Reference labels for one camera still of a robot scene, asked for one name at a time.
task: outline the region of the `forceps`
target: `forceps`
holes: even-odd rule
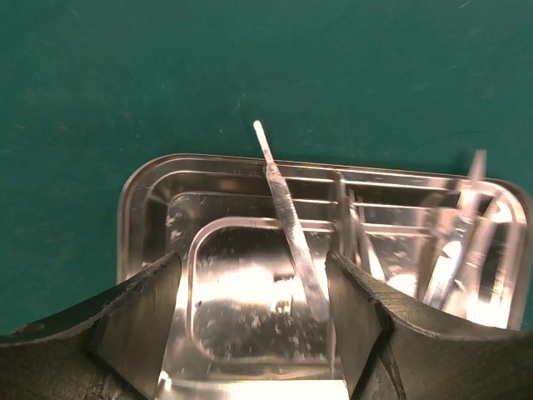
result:
[[[486,151],[478,150],[468,172],[467,183],[461,188],[459,212],[454,218],[451,232],[445,237],[441,255],[436,259],[431,280],[422,300],[434,308],[444,307],[465,260],[481,199],[478,184],[485,177],[485,170]]]

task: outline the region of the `metal tray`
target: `metal tray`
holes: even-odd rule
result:
[[[251,158],[171,155],[139,168],[122,191],[117,280],[170,251],[183,261],[160,399],[250,398],[257,391],[286,397],[291,390],[295,397],[347,396],[340,362],[331,379],[326,326],[312,320],[294,277],[263,165]],[[278,165],[322,284],[334,233],[331,187],[341,172],[363,199],[366,231],[387,281],[415,294],[417,260],[431,233],[427,198],[456,189],[460,177]],[[519,329],[530,278],[530,200],[507,182],[486,181],[481,192],[481,209],[497,193],[501,203],[476,315],[479,323]],[[453,212],[444,207],[440,218]],[[308,382],[295,384],[301,380]]]

